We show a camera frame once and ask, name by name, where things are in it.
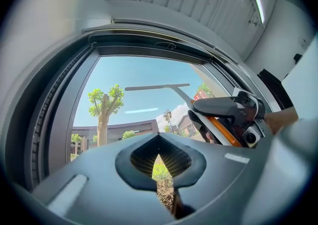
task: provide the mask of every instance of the cloud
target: cloud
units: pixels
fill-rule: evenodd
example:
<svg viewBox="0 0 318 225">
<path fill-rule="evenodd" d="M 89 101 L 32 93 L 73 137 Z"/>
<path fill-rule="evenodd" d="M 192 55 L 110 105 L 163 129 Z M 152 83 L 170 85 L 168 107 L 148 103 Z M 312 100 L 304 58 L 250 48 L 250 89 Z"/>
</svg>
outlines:
<svg viewBox="0 0 318 225">
<path fill-rule="evenodd" d="M 178 105 L 175 109 L 171 112 L 171 123 L 172 125 L 178 124 L 182 118 L 182 116 L 186 115 L 188 113 L 188 106 L 186 103 L 183 103 L 182 105 Z M 159 131 L 164 132 L 164 127 L 168 125 L 168 122 L 163 118 L 163 114 L 156 117 L 157 124 L 159 127 Z"/>
</svg>

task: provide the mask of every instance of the tree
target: tree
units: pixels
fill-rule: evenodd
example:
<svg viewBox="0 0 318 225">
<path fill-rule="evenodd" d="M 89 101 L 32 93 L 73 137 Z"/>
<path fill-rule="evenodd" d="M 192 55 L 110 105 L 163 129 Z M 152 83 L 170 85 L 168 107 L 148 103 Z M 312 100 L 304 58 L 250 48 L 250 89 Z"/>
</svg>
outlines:
<svg viewBox="0 0 318 225">
<path fill-rule="evenodd" d="M 164 131 L 165 131 L 165 132 L 170 132 L 170 127 L 169 127 L 169 125 L 166 125 L 166 126 L 164 127 Z"/>
<path fill-rule="evenodd" d="M 78 134 L 72 134 L 72 142 L 75 143 L 75 157 L 78 155 L 78 145 L 81 142 L 81 137 Z"/>
<path fill-rule="evenodd" d="M 134 137 L 136 134 L 133 131 L 125 131 L 123 139 Z"/>
<path fill-rule="evenodd" d="M 124 105 L 123 89 L 119 85 L 112 87 L 108 95 L 100 89 L 94 89 L 93 92 L 87 94 L 89 101 L 93 104 L 89 109 L 92 116 L 98 118 L 97 122 L 97 145 L 107 144 L 107 125 L 109 116 L 117 114 L 118 110 Z"/>
<path fill-rule="evenodd" d="M 201 89 L 207 94 L 207 96 L 209 98 L 215 98 L 215 95 L 213 94 L 211 89 L 209 87 L 207 87 L 207 85 L 205 83 L 202 83 L 199 85 L 197 92 L 199 92 Z"/>
</svg>

